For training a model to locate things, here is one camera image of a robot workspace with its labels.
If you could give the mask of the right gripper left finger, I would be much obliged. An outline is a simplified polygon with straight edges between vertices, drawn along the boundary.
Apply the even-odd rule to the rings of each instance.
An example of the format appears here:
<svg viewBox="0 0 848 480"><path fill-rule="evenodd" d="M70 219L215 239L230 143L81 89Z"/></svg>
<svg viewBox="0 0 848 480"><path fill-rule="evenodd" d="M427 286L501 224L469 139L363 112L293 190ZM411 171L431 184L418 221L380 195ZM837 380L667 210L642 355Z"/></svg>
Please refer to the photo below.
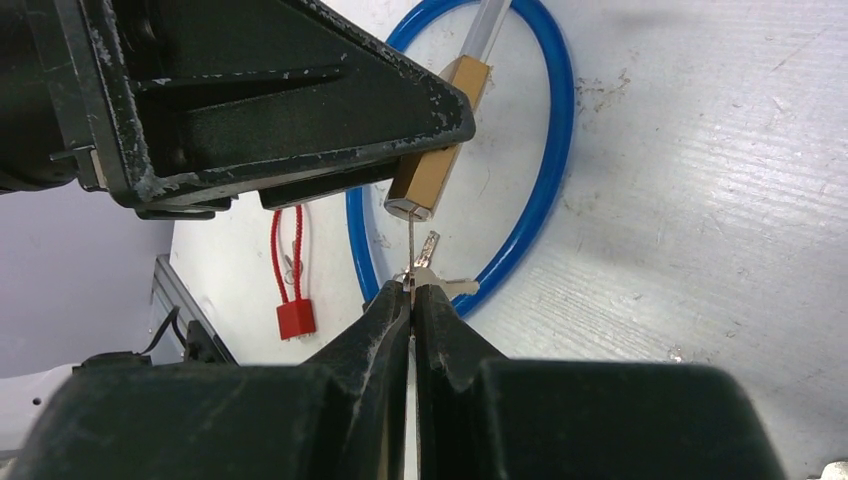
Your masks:
<svg viewBox="0 0 848 480"><path fill-rule="evenodd" d="M387 283L295 366L87 365L47 403L12 479L403 475L409 299Z"/></svg>

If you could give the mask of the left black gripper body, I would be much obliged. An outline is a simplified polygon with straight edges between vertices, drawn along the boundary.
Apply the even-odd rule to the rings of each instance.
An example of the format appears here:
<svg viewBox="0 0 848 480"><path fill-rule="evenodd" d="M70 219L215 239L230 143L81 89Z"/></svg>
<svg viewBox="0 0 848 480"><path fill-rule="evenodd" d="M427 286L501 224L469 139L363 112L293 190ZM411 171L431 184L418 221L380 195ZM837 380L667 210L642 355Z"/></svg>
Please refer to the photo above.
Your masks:
<svg viewBox="0 0 848 480"><path fill-rule="evenodd" d="M114 1L4 1L1 4L1 192L35 193L78 182L106 192L139 216L159 207L147 187L149 154L121 145L141 129L119 101L129 80L127 32Z"/></svg>

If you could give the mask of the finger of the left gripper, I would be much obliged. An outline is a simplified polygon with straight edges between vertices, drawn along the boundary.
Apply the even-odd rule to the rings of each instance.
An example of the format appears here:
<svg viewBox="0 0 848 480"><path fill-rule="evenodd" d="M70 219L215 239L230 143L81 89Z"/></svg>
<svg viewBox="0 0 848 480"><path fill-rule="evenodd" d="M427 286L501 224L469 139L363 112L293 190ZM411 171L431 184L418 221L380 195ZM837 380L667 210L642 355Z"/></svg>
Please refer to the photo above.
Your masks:
<svg viewBox="0 0 848 480"><path fill-rule="evenodd" d="M320 1L114 1L158 207L229 198L471 139L468 97Z"/></svg>
<svg viewBox="0 0 848 480"><path fill-rule="evenodd" d="M390 158L350 170L337 170L306 180L259 190L259 199L266 210L281 210L312 200L346 192L384 180L390 180L398 170L399 158Z"/></svg>

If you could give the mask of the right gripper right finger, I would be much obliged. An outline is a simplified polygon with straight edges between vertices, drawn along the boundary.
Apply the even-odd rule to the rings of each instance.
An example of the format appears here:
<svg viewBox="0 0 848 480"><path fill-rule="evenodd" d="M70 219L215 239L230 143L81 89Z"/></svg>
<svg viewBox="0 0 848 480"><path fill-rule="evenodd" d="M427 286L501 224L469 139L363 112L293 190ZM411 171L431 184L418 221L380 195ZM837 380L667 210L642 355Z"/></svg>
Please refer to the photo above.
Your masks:
<svg viewBox="0 0 848 480"><path fill-rule="evenodd" d="M510 359L416 295L425 479L780 479L741 386L703 365Z"/></svg>

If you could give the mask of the brass padlock long shackle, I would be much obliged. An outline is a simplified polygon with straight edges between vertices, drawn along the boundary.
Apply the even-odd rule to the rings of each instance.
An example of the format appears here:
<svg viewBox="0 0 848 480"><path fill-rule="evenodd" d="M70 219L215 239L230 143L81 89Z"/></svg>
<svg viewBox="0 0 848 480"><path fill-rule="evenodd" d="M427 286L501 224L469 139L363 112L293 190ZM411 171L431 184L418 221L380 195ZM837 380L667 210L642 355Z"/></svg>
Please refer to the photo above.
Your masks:
<svg viewBox="0 0 848 480"><path fill-rule="evenodd" d="M484 94L491 70L487 60L510 5L507 0L481 2L459 55L440 73L468 97L472 110ZM402 159L384 208L409 222L430 220L460 150L461 146L454 144Z"/></svg>

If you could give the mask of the silver keys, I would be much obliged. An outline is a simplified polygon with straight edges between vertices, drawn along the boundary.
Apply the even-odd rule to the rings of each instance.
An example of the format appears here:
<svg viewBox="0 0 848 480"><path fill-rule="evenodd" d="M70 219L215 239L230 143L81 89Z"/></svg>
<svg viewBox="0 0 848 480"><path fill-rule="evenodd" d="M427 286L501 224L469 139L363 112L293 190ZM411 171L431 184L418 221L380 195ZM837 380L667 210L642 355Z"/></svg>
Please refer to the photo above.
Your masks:
<svg viewBox="0 0 848 480"><path fill-rule="evenodd" d="M430 230L423 246L416 256L413 255L415 247L415 223L412 214L407 215L408 224L408 265L393 277L404 285L406 291L414 294L416 288L423 285L436 285L440 287L446 296L453 300L460 296L474 295L479 291L479 282L470 279L446 280L437 275L431 269L431 262L435 250L441 238L440 234Z"/></svg>

